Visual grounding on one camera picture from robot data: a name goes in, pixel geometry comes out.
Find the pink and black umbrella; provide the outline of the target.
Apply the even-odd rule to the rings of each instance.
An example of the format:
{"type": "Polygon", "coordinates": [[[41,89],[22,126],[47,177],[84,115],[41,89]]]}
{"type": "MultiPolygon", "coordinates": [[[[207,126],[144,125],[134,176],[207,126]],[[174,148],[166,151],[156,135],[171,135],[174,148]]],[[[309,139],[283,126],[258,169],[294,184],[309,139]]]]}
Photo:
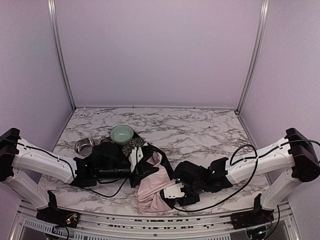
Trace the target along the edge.
{"type": "Polygon", "coordinates": [[[159,148],[148,144],[142,148],[145,156],[139,163],[148,162],[159,167],[158,172],[145,177],[135,193],[137,207],[143,213],[167,212],[174,208],[177,199],[164,199],[160,191],[169,186],[179,184],[173,179],[173,168],[166,154],[159,148]]]}

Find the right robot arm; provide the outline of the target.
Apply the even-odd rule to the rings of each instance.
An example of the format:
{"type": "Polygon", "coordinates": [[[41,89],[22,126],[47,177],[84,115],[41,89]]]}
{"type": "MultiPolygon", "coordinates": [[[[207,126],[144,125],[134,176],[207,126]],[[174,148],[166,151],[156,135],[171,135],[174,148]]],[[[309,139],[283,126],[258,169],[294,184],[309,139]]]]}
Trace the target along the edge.
{"type": "Polygon", "coordinates": [[[320,160],[314,150],[319,142],[306,138],[295,128],[285,137],[261,149],[240,146],[231,156],[213,160],[208,167],[183,161],[173,172],[175,203],[189,206],[199,202],[202,193],[218,193],[254,176],[282,169],[283,172],[263,192],[258,207],[273,211],[296,187],[320,176],[320,160]]]}

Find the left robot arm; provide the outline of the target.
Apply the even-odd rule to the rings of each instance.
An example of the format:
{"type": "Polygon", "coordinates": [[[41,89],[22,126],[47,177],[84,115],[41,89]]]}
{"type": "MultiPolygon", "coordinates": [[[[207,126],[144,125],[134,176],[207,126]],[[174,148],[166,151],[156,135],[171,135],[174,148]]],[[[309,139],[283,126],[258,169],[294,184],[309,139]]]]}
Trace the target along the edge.
{"type": "Polygon", "coordinates": [[[58,211],[53,193],[43,193],[36,184],[19,175],[20,169],[32,170],[86,191],[119,180],[129,181],[136,192],[138,207],[143,212],[163,212],[169,206],[161,198],[161,191],[170,185],[165,172],[167,157],[157,147],[148,144],[136,132],[130,140],[118,142],[106,138],[92,148],[85,158],[63,157],[31,145],[20,138],[20,131],[11,128],[0,137],[0,180],[14,184],[14,190],[29,198],[41,212],[58,211]]]}

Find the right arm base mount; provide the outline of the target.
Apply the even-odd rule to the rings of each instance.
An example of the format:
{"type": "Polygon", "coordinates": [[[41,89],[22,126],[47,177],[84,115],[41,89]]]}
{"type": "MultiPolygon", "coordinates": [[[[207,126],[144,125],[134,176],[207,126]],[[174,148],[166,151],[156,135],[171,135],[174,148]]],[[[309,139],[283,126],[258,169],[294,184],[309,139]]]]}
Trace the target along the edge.
{"type": "Polygon", "coordinates": [[[254,227],[266,223],[271,223],[275,218],[273,210],[249,210],[233,213],[230,216],[231,224],[235,230],[254,227]]]}

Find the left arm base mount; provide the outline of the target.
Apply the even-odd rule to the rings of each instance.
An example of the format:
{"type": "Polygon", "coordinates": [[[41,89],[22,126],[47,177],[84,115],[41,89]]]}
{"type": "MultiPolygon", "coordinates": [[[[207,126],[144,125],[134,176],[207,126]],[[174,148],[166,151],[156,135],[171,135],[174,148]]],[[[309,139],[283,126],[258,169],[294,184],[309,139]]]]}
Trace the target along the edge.
{"type": "Polygon", "coordinates": [[[80,213],[61,208],[46,207],[37,210],[36,218],[38,220],[58,224],[63,227],[76,229],[79,222],[80,213]]]}

